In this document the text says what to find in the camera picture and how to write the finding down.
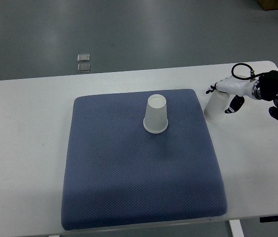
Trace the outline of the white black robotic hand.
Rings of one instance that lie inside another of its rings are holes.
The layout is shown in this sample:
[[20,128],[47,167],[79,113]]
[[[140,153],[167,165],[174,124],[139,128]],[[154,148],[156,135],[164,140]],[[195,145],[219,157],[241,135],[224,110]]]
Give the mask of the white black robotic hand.
[[249,98],[256,100],[262,99],[259,80],[256,79],[245,80],[230,76],[212,84],[206,91],[206,94],[212,93],[215,90],[223,94],[235,96],[230,102],[229,107],[224,111],[225,114],[237,112],[245,102],[244,96],[248,96]]

